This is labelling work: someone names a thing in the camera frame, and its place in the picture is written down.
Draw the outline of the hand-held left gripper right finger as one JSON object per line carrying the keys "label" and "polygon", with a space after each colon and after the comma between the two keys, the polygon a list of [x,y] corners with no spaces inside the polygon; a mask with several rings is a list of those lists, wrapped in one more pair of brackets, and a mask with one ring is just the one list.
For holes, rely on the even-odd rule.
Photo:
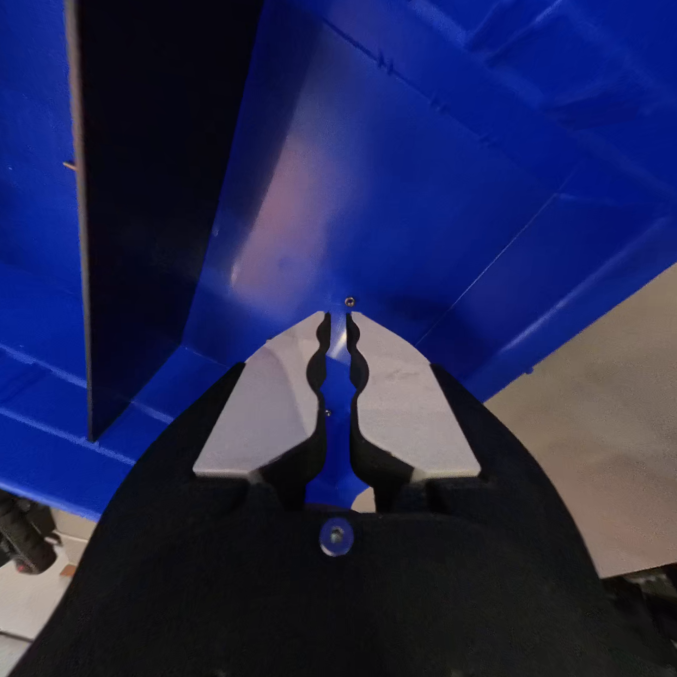
{"label": "hand-held left gripper right finger", "polygon": [[357,311],[347,314],[346,336],[351,468],[372,489],[376,511],[392,511],[407,486],[477,480],[481,466],[430,361]]}

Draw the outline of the black bin divider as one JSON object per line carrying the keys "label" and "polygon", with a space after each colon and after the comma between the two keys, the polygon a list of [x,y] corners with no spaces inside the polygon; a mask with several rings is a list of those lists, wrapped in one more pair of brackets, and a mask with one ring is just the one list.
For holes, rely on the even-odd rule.
{"label": "black bin divider", "polygon": [[262,1],[65,1],[97,441],[182,342]]}

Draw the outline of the blue plastic bin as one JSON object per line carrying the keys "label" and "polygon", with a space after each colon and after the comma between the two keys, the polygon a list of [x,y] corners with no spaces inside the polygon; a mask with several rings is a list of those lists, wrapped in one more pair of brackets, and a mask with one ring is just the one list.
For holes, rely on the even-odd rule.
{"label": "blue plastic bin", "polygon": [[486,401],[676,262],[675,1],[263,1],[182,342],[97,441],[64,1],[1,2],[1,488],[98,519],[344,300]]}

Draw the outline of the grey desk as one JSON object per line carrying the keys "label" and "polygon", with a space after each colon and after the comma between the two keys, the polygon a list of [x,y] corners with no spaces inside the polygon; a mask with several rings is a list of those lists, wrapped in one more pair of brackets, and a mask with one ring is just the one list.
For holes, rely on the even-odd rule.
{"label": "grey desk", "polygon": [[539,462],[598,574],[676,562],[676,267],[486,402]]}

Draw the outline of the black device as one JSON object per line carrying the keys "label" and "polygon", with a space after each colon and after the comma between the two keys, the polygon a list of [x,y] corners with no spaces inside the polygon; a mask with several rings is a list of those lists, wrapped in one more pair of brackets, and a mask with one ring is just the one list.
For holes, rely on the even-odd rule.
{"label": "black device", "polygon": [[55,533],[51,509],[28,498],[1,490],[1,566],[13,564],[27,575],[46,572],[56,561]]}

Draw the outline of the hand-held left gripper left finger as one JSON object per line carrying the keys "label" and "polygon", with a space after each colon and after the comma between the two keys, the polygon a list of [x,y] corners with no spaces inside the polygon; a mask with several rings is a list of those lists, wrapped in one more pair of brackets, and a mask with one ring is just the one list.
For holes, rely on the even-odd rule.
{"label": "hand-held left gripper left finger", "polygon": [[331,316],[318,311],[269,339],[244,363],[193,473],[270,486],[302,509],[327,453],[321,391]]}

